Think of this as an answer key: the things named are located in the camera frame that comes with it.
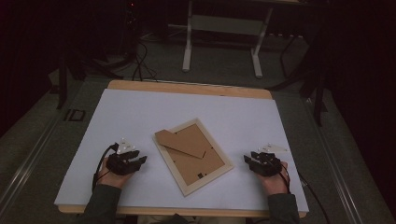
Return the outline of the black floor socket box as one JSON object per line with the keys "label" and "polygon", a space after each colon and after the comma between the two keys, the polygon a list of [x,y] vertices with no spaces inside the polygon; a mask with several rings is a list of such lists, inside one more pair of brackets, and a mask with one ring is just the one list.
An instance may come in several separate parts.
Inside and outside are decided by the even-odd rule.
{"label": "black floor socket box", "polygon": [[64,116],[64,121],[83,121],[85,116],[85,110],[68,109]]}

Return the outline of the dark device with red light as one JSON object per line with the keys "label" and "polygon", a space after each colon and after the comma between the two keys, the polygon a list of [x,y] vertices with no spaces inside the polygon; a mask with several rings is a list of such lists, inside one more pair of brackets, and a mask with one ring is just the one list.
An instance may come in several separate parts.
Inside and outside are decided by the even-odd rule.
{"label": "dark device with red light", "polygon": [[137,0],[124,0],[125,5],[125,49],[126,58],[136,55],[139,37],[139,4]]}

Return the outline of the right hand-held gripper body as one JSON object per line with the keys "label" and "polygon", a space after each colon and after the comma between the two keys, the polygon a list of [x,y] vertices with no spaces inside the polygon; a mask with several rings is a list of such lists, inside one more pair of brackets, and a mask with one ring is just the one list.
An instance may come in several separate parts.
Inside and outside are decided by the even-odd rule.
{"label": "right hand-held gripper body", "polygon": [[287,152],[285,148],[274,144],[267,144],[260,147],[257,152],[264,155],[263,158],[255,159],[258,161],[258,165],[254,168],[255,173],[261,176],[273,176],[281,173],[282,164],[276,154]]}

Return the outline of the white metal desk frame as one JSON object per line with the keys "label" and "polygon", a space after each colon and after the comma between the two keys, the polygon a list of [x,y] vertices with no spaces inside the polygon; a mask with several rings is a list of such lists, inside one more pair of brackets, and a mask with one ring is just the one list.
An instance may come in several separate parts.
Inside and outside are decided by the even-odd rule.
{"label": "white metal desk frame", "polygon": [[266,31],[271,19],[273,8],[269,7],[265,13],[263,21],[232,19],[216,16],[197,15],[192,13],[192,0],[188,4],[187,18],[187,38],[184,51],[182,71],[189,72],[191,68],[192,42],[191,34],[193,30],[209,31],[238,35],[255,35],[258,37],[254,48],[250,49],[250,56],[256,78],[262,78],[262,67],[259,59],[259,52],[262,47],[262,41],[266,35]]}

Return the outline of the black metal stand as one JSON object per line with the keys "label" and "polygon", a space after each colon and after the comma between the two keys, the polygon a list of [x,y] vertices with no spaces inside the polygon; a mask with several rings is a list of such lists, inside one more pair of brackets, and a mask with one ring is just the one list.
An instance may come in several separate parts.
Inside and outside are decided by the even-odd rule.
{"label": "black metal stand", "polygon": [[280,91],[291,84],[294,84],[300,80],[304,82],[303,86],[299,90],[299,94],[301,97],[310,98],[313,91],[315,91],[315,101],[314,101],[314,109],[313,109],[313,117],[316,124],[321,127],[321,111],[322,111],[322,99],[324,92],[324,82],[325,75],[322,72],[319,72],[318,69],[313,68],[313,63],[309,62],[309,51],[307,51],[302,59],[302,61],[289,73],[286,73],[285,64],[283,61],[284,54],[287,49],[293,43],[293,41],[297,38],[295,35],[291,41],[287,44],[287,46],[281,51],[279,56],[280,66],[282,73],[285,77],[285,81],[276,84],[272,87],[267,87],[268,91]]}
{"label": "black metal stand", "polygon": [[122,67],[130,62],[130,57],[126,59],[110,64],[99,64],[94,59],[90,58],[82,51],[76,48],[70,48],[64,50],[59,58],[59,83],[55,85],[52,90],[59,95],[57,108],[61,109],[67,100],[67,69],[75,67],[77,68],[79,64],[85,63],[87,66],[93,68],[99,73],[106,77],[121,79],[112,72],[113,69]]}

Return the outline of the wooden picture frame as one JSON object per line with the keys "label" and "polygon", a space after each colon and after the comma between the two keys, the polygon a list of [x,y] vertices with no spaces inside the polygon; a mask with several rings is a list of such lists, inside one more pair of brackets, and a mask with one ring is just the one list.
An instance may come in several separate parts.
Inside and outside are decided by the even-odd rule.
{"label": "wooden picture frame", "polygon": [[184,196],[233,169],[232,161],[199,119],[160,130],[153,141]]}

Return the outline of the person's right hand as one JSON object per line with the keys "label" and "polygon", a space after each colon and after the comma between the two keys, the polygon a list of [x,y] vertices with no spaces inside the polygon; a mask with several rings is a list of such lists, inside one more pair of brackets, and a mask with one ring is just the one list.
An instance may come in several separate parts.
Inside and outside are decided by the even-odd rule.
{"label": "person's right hand", "polygon": [[281,162],[282,171],[278,175],[261,176],[257,175],[262,184],[262,188],[268,196],[275,194],[287,194],[289,190],[290,178],[287,173],[288,164],[284,161]]}

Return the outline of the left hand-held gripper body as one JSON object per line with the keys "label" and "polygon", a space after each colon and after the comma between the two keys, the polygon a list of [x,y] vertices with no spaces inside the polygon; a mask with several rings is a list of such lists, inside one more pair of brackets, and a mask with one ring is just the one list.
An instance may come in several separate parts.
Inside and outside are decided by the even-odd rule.
{"label": "left hand-held gripper body", "polygon": [[136,150],[135,146],[131,145],[125,138],[121,138],[118,143],[115,143],[109,147],[114,151],[108,157],[106,167],[110,172],[115,175],[128,175],[132,174],[140,169],[140,166],[133,166],[132,162],[137,160],[136,158],[124,158],[124,153]]}

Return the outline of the person's left hand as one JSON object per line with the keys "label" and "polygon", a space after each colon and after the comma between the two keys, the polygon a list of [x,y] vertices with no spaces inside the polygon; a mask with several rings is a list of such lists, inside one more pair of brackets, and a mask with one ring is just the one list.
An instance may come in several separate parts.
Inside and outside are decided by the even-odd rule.
{"label": "person's left hand", "polygon": [[108,158],[104,158],[97,183],[99,185],[108,185],[111,187],[122,189],[123,186],[134,174],[115,175],[114,173],[110,172],[109,169],[106,167],[107,161]]}

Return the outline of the white table mat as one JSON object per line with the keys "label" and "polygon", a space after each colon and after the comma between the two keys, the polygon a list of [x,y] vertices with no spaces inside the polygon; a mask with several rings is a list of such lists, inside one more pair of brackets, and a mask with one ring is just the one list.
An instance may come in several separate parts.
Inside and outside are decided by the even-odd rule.
{"label": "white table mat", "polygon": [[[233,169],[185,196],[153,135],[192,119],[204,124],[233,163]],[[55,199],[61,212],[84,210],[101,156],[121,139],[137,147],[147,159],[122,191],[122,214],[264,217],[268,213],[266,197],[243,158],[267,144],[278,146],[277,157],[289,165],[290,190],[299,212],[306,214],[309,210],[275,101],[105,90]]]}

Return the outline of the metal floor rail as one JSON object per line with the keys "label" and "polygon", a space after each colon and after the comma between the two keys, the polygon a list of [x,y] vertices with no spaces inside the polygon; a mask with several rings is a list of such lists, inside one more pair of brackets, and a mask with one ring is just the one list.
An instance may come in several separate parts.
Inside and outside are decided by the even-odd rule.
{"label": "metal floor rail", "polygon": [[45,127],[43,133],[39,135],[33,148],[29,151],[27,157],[7,184],[6,189],[0,195],[0,217],[2,217],[15,202],[16,197],[19,195],[29,176],[35,169],[58,122],[59,120],[54,119]]}
{"label": "metal floor rail", "polygon": [[311,118],[310,122],[314,125],[314,128],[315,128],[316,133],[319,138],[319,142],[321,143],[321,146],[324,150],[325,159],[329,166],[332,181],[336,187],[338,196],[339,196],[340,201],[344,207],[344,210],[346,211],[346,216],[348,218],[349,223],[350,224],[363,224],[361,215],[360,215],[360,213],[357,209],[357,206],[350,194],[349,187],[347,186],[347,183],[346,183],[345,179],[343,178],[343,175],[342,175],[342,173],[339,169],[339,166],[336,162],[336,159],[335,159],[334,155],[332,154],[332,150],[330,148],[329,142],[327,141],[327,139],[324,135],[324,132],[317,125],[314,118]]}

